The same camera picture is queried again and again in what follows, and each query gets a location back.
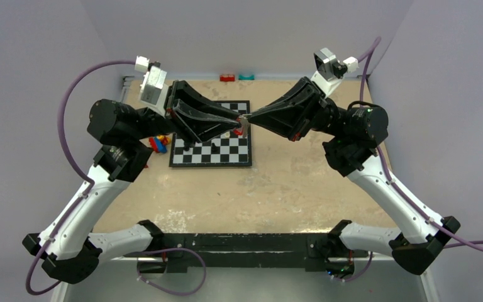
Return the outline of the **silver key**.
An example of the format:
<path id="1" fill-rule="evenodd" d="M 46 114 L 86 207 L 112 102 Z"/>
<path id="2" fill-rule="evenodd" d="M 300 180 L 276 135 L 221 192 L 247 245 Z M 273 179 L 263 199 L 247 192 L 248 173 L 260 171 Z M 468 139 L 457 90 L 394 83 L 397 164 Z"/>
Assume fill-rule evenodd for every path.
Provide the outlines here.
<path id="1" fill-rule="evenodd" d="M 249 122 L 249 117 L 251 117 L 250 113 L 243 114 L 239 116 L 240 124 L 241 124 L 241 135 L 243 138 L 246 138 L 248 136 L 248 132 L 250 130 L 250 122 Z"/>

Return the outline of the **red key tag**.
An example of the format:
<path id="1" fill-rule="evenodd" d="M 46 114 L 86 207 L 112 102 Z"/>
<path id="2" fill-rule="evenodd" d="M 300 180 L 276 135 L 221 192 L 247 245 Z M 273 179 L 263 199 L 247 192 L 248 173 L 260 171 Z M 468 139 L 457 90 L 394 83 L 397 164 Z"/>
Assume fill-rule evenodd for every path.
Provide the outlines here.
<path id="1" fill-rule="evenodd" d="M 242 128 L 239 128 L 239 129 L 234 129 L 233 130 L 233 133 L 237 136 L 244 136 L 244 131 Z"/>

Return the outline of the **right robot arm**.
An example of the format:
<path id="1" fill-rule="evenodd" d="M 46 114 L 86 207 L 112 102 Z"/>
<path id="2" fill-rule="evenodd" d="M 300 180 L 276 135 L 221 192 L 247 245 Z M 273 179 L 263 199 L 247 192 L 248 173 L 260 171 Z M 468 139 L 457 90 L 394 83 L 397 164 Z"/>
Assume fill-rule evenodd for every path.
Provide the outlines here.
<path id="1" fill-rule="evenodd" d="M 328 235 L 328 248 L 337 256 L 365 250 L 392 257 L 405 271 L 420 275 L 434 262 L 460 228 L 421 202 L 387 168 L 379 145 L 387 138 L 389 118 L 384 108 L 354 101 L 341 108 L 331 94 L 339 79 L 303 77 L 274 102 L 245 117 L 292 142 L 309 131 L 331 135 L 323 143 L 328 165 L 363 189 L 395 222 L 395 228 L 339 222 Z"/>

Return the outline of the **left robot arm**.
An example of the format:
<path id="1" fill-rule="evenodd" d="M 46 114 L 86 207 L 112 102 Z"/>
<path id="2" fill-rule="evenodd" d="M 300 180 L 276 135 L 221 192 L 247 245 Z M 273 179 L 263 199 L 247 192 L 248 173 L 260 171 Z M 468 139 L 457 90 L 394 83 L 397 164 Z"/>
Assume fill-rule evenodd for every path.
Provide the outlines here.
<path id="1" fill-rule="evenodd" d="M 90 110 L 88 133 L 101 144 L 82 184 L 62 212 L 23 246 L 46 275 L 77 284 L 101 264 L 128 254 L 155 257 L 164 249 L 163 232 L 142 220 L 125 230 L 94 233 L 112 202 L 142 173 L 152 148 L 144 139 L 175 134 L 188 145 L 210 141 L 240 128 L 240 113 L 199 94 L 186 81 L 140 86 L 141 108 L 101 99 Z"/>

